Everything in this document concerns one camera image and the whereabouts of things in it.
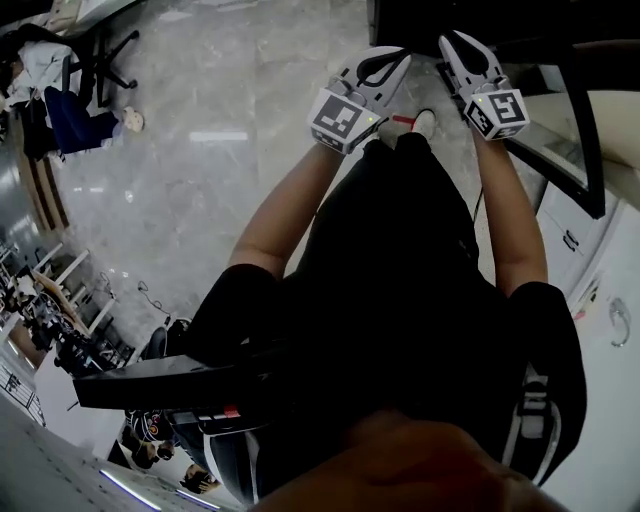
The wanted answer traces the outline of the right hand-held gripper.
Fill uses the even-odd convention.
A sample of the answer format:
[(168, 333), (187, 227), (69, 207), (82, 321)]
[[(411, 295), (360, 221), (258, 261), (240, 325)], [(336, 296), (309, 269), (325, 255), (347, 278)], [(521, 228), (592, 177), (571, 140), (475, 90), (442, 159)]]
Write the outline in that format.
[[(465, 101), (464, 115), (486, 141), (515, 137), (530, 123), (524, 99), (509, 78), (495, 54), (483, 43), (463, 32), (441, 35), (439, 47), (443, 55), (446, 76), (454, 92)], [(473, 92), (475, 80), (489, 82)]]

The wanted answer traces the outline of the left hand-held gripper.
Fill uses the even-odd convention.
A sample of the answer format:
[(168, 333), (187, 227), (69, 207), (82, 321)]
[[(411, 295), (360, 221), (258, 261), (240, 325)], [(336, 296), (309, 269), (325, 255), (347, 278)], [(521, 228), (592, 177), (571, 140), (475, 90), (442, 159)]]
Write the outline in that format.
[(343, 76), (334, 75), (321, 88), (307, 117), (316, 142), (350, 154), (388, 119), (391, 101), (411, 64), (411, 52), (376, 46), (352, 55)]

